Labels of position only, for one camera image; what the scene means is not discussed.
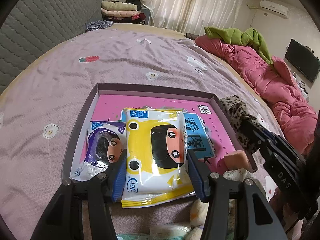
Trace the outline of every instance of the plush toy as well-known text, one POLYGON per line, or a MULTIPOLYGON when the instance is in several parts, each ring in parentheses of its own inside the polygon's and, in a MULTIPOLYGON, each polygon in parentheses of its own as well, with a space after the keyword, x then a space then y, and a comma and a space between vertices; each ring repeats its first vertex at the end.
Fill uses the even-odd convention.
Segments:
MULTIPOLYGON (((262 184, 255 178, 255 176, 248 172, 246 169, 238 169, 235 171, 226 171, 223 174, 223 177, 235 181, 244 181, 245 179, 252 179, 261 192, 266 195, 262 184)), ((200 199, 197 199, 190 210, 190 223, 192 231, 187 235, 186 240, 200 240, 204 222, 207 217, 207 212, 209 208, 209 203, 202 203, 200 199)), ((228 231, 227 231, 227 240, 233 239, 233 232, 235 226, 235 215, 236 207, 235 200, 229 200, 229 216, 228 216, 228 231)))

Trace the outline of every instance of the blue gripper pad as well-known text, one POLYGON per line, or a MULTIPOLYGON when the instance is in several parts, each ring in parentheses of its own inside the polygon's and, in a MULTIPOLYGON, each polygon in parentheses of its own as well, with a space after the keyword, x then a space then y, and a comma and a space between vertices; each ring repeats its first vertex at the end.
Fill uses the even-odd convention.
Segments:
POLYGON ((188 174, 195 190, 196 196, 203 203, 209 202, 211 188, 209 185, 210 170, 208 166, 198 161, 193 150, 187 151, 188 174))
POLYGON ((124 189, 125 184, 125 176, 127 173, 127 151, 123 151, 118 162, 117 162, 117 171, 112 176, 113 187, 111 193, 111 201, 116 202, 122 195, 122 191, 124 189))

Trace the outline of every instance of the black cloth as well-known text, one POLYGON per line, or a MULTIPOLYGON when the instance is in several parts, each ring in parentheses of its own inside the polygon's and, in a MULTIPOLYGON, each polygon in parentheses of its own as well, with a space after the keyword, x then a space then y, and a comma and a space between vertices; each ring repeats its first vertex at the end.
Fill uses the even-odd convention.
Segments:
POLYGON ((126 0, 125 3, 132 3, 137 6, 137 11, 140 11, 142 8, 142 3, 140 0, 126 0))

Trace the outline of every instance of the pink comforter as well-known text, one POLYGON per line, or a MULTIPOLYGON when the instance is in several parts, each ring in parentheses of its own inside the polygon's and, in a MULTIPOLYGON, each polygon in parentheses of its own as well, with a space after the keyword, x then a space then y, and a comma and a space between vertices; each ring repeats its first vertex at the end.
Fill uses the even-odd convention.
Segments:
POLYGON ((196 44, 226 60, 262 97, 274 113, 286 139, 302 154, 307 154, 314 140, 317 115, 305 101, 285 62, 273 57, 274 68, 250 47, 225 44, 206 35, 196 44))

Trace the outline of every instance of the gray quilted mattress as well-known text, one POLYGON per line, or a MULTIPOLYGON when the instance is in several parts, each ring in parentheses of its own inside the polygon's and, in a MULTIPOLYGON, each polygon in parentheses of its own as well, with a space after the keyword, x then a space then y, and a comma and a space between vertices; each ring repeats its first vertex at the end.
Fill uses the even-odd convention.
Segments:
POLYGON ((102 0, 20 0, 0 29, 0 94, 29 64, 102 20, 102 0))

